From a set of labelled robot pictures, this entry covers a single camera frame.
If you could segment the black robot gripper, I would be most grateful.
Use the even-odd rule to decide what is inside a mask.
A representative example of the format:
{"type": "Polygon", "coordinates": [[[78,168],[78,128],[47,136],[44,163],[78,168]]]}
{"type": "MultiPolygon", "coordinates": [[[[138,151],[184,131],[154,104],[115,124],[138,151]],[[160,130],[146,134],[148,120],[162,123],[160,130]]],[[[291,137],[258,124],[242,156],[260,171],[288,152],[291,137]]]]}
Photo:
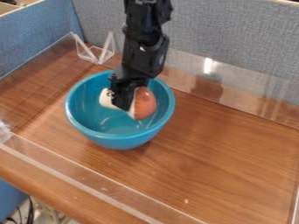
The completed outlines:
{"type": "Polygon", "coordinates": [[[164,69],[170,38],[163,24],[171,20],[171,0],[124,0],[126,35],[122,65],[110,75],[112,104],[128,111],[135,91],[148,85],[164,69]]]}

